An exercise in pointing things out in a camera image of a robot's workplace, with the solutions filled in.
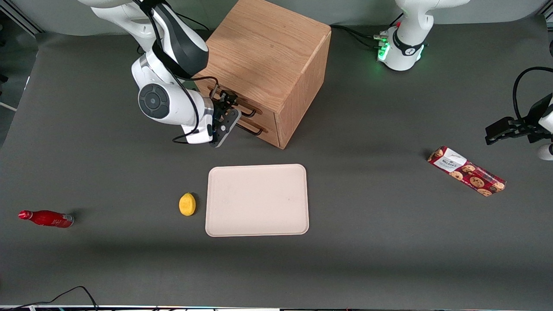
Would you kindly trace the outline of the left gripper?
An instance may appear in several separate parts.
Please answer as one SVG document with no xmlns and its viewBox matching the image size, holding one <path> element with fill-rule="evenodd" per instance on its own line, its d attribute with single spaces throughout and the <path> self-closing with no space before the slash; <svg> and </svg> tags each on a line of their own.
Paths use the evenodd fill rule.
<svg viewBox="0 0 553 311">
<path fill-rule="evenodd" d="M 552 140 L 552 94 L 537 101 L 522 117 L 517 109 L 517 120 L 504 117 L 486 127 L 486 145 L 490 146 L 500 140 L 527 136 L 529 143 L 539 140 Z"/>
</svg>

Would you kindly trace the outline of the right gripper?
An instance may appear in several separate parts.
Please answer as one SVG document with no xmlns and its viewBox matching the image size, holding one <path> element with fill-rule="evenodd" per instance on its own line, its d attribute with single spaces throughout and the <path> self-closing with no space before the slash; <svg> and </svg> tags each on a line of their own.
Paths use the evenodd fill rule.
<svg viewBox="0 0 553 311">
<path fill-rule="evenodd" d="M 236 108 L 237 99 L 231 91 L 221 91 L 218 100 L 204 97 L 203 106 L 196 107 L 197 116 L 181 126 L 186 143 L 221 145 L 230 134 L 230 109 Z"/>
</svg>

